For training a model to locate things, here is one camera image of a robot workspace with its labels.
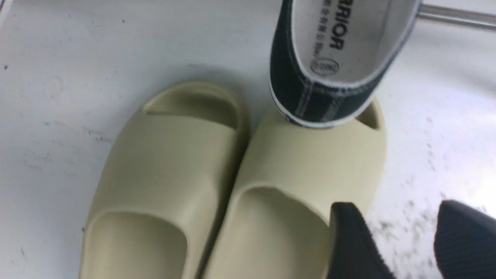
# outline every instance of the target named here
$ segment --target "slide footbed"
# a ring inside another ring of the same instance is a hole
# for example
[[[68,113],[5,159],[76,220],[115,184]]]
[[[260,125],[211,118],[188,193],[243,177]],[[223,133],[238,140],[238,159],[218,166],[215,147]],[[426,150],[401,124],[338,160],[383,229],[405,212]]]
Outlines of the slide footbed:
[[[293,125],[270,109],[243,159],[203,278],[325,278],[329,208],[343,201],[367,211],[385,140],[377,102],[332,130]]]
[[[116,140],[86,224],[80,279],[189,279],[218,229],[248,141],[226,89],[166,89]]]

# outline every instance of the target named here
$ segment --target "shoe insole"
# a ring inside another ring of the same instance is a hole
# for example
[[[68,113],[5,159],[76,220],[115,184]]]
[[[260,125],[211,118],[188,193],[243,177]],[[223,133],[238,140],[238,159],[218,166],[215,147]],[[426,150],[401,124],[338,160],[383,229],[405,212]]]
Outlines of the shoe insole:
[[[293,5],[293,47],[301,70],[341,85],[361,83],[386,63],[412,9],[405,0],[294,0]]]
[[[322,279],[329,229],[311,210],[270,188],[248,190],[218,240],[213,279]]]
[[[108,213],[93,226],[88,278],[181,279],[186,237],[170,223],[135,213]]]

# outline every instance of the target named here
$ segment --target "black knit fabric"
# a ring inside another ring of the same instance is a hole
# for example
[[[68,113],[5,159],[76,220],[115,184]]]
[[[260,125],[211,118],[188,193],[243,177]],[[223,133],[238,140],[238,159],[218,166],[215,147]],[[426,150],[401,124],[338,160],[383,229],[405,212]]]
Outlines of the black knit fabric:
[[[394,279],[354,204],[334,203],[331,222],[336,233],[327,279]]]
[[[442,202],[434,253],[444,279],[496,279],[496,220],[462,203]]]

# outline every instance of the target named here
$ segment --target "slide sandal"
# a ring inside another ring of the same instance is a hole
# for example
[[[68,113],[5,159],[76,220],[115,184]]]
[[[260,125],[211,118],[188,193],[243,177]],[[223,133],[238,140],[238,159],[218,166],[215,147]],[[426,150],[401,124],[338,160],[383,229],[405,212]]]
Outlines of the slide sandal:
[[[321,279],[329,209],[366,212],[379,186],[386,134],[377,102],[334,129],[307,129],[269,110],[241,163],[204,279]]]
[[[116,140],[93,199],[80,279],[190,279],[248,143],[244,109],[207,82],[151,98]]]
[[[283,0],[270,83],[293,123],[330,128],[361,114],[403,47],[420,0]]]

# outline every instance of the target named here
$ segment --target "dirt speck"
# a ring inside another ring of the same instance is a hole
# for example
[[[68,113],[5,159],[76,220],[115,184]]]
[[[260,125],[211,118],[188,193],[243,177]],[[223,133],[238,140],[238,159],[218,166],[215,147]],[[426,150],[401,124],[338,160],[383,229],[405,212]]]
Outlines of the dirt speck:
[[[389,222],[385,222],[385,221],[379,221],[379,224],[380,224],[381,230],[387,230],[388,228],[393,227],[393,224],[391,224]]]

